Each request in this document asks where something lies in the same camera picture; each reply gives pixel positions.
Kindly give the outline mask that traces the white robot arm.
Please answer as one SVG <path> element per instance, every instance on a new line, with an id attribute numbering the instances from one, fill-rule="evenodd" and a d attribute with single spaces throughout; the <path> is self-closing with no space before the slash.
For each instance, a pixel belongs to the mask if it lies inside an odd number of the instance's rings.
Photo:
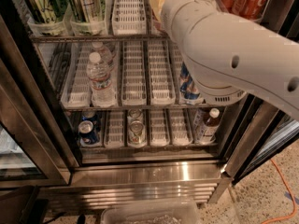
<path id="1" fill-rule="evenodd" d="M 299 120 L 299 44 L 221 12 L 215 0 L 149 0 L 210 105 L 253 94 Z"/>

